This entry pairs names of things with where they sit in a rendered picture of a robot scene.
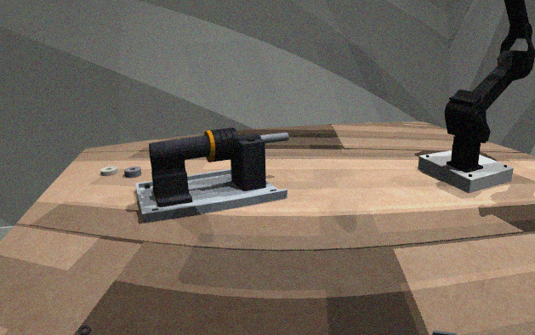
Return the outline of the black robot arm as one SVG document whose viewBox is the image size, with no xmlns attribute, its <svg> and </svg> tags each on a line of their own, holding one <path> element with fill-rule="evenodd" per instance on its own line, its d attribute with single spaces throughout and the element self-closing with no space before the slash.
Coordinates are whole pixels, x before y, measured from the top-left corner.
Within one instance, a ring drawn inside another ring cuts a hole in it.
<svg viewBox="0 0 535 335">
<path fill-rule="evenodd" d="M 452 160 L 447 165 L 463 171 L 483 169 L 479 165 L 481 143 L 490 135 L 486 110 L 511 84 L 532 70 L 535 48 L 532 26 L 528 22 L 525 0 L 504 0 L 509 17 L 509 34 L 501 44 L 498 66 L 473 91 L 460 90 L 449 97 L 445 108 L 447 133 L 455 135 Z M 527 51 L 510 50 L 516 38 L 526 39 Z"/>
</svg>

